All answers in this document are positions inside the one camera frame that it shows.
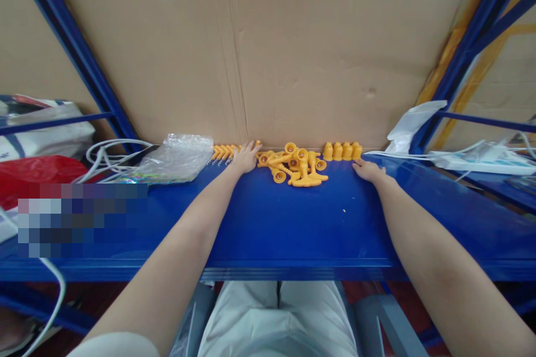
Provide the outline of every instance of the red bag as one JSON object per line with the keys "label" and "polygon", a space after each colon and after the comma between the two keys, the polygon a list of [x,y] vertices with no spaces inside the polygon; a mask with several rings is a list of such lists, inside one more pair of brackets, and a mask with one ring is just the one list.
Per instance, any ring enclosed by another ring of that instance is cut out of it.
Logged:
{"label": "red bag", "polygon": [[29,198],[34,184],[70,183],[87,171],[78,160],[59,155],[0,162],[0,205],[12,209],[19,198]]}

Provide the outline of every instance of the white pants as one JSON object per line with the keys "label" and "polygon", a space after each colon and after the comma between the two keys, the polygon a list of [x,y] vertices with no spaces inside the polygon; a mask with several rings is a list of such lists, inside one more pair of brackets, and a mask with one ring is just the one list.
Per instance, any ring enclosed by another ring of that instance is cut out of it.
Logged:
{"label": "white pants", "polygon": [[352,327],[334,282],[282,282],[279,300],[277,282],[225,282],[198,355],[250,354],[248,346],[256,341],[268,339],[281,346],[282,336],[291,332],[312,343],[314,351],[314,344],[320,345],[322,352],[315,354],[357,356]]}

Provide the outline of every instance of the hand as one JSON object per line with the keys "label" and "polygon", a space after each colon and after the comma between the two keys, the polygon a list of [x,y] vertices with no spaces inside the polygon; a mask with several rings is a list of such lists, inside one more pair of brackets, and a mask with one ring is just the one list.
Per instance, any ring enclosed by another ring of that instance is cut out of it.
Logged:
{"label": "hand", "polygon": [[367,162],[363,159],[353,163],[352,167],[360,178],[370,181],[373,184],[387,176],[384,167],[380,169],[376,163]]}
{"label": "hand", "polygon": [[262,144],[253,148],[255,142],[251,141],[249,144],[246,142],[242,145],[242,149],[239,151],[238,148],[234,149],[233,161],[229,167],[237,169],[240,174],[249,173],[255,168],[257,163],[257,152],[262,148]]}

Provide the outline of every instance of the yellow plastic part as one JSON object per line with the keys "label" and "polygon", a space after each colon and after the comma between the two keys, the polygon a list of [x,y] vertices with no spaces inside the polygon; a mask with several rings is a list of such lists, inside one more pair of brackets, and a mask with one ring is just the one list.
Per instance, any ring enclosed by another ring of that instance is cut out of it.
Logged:
{"label": "yellow plastic part", "polygon": [[275,157],[274,159],[272,159],[269,162],[269,164],[270,164],[270,166],[275,166],[275,165],[278,165],[280,163],[287,163],[291,159],[292,159],[292,155],[283,155],[283,156],[280,156],[280,157]]}
{"label": "yellow plastic part", "polygon": [[296,149],[296,151],[293,153],[293,157],[295,157],[296,159],[300,159],[304,162],[307,162],[307,160],[309,159],[307,149],[305,148]]}
{"label": "yellow plastic part", "polygon": [[285,145],[285,153],[293,154],[298,147],[294,142],[287,142]]}
{"label": "yellow plastic part", "polygon": [[317,164],[317,153],[313,151],[309,151],[309,165],[311,166],[311,173],[309,173],[309,177],[311,179],[320,180],[320,181],[328,180],[329,178],[328,176],[323,176],[317,173],[316,164]]}
{"label": "yellow plastic part", "polygon": [[227,152],[227,150],[224,148],[224,145],[219,145],[218,148],[219,148],[219,154],[218,154],[218,156],[216,157],[216,159],[217,159],[217,160],[220,160],[221,158],[223,158],[223,155],[225,155],[225,153]]}
{"label": "yellow plastic part", "polygon": [[277,168],[273,168],[271,166],[268,166],[270,170],[272,171],[272,176],[274,177],[274,181],[277,184],[281,184],[282,182],[285,182],[286,180],[286,174],[283,173],[281,170]]}
{"label": "yellow plastic part", "polygon": [[342,145],[340,142],[336,142],[333,145],[333,160],[340,162],[342,160]]}
{"label": "yellow plastic part", "polygon": [[292,172],[290,175],[289,185],[291,185],[294,181],[298,181],[302,177],[302,172]]}
{"label": "yellow plastic part", "polygon": [[353,148],[349,142],[345,142],[342,145],[342,159],[346,161],[352,160]]}
{"label": "yellow plastic part", "polygon": [[301,160],[300,169],[301,169],[301,179],[292,182],[292,185],[294,187],[314,187],[314,186],[322,184],[320,180],[310,178],[307,175],[307,160],[305,161]]}
{"label": "yellow plastic part", "polygon": [[212,155],[212,160],[216,159],[216,157],[219,155],[219,153],[222,151],[219,148],[219,145],[214,145],[214,155]]}
{"label": "yellow plastic part", "polygon": [[273,168],[276,168],[276,169],[279,169],[281,170],[282,172],[285,172],[286,174],[288,174],[289,176],[292,174],[292,172],[290,170],[288,170],[285,165],[283,165],[282,163],[277,163],[276,165],[272,165],[273,161],[268,161],[268,163],[270,164],[270,167],[273,167]]}
{"label": "yellow plastic part", "polygon": [[300,171],[300,159],[292,158],[289,160],[289,169],[292,171]]}
{"label": "yellow plastic part", "polygon": [[229,145],[222,145],[222,148],[225,149],[225,153],[223,154],[222,159],[227,159],[229,155],[231,154],[231,149]]}
{"label": "yellow plastic part", "polygon": [[326,167],[328,167],[328,164],[326,163],[326,161],[323,161],[322,159],[317,158],[317,165],[316,165],[317,170],[322,171],[322,170],[325,170]]}
{"label": "yellow plastic part", "polygon": [[331,142],[326,142],[326,146],[324,147],[324,160],[327,162],[333,160],[333,145],[331,145]]}
{"label": "yellow plastic part", "polygon": [[257,167],[268,167],[268,160],[270,159],[270,156],[267,154],[261,155],[259,157],[259,162],[257,163]]}
{"label": "yellow plastic part", "polygon": [[361,154],[363,153],[363,147],[359,145],[359,142],[354,142],[352,144],[352,159],[353,160],[359,160],[361,159]]}

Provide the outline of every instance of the plastic bag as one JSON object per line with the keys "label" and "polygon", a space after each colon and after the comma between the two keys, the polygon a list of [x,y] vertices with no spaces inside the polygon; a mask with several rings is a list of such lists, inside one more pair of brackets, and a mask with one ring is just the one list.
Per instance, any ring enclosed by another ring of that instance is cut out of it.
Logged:
{"label": "plastic bag", "polygon": [[0,162],[0,205],[8,210],[19,198],[39,198],[37,184],[63,184],[87,173],[85,166],[65,156],[39,156]]}
{"label": "plastic bag", "polygon": [[169,134],[157,150],[115,182],[173,184],[192,181],[212,156],[214,140],[189,134]]}
{"label": "plastic bag", "polygon": [[413,135],[435,112],[447,105],[446,100],[433,100],[409,109],[400,118],[387,139],[391,141],[385,152],[408,153]]}
{"label": "plastic bag", "polygon": [[[19,126],[82,116],[72,102],[35,99],[23,95],[1,95],[0,126]],[[0,136],[0,159],[62,155],[80,159],[91,146],[95,128],[88,122],[41,128]]]}

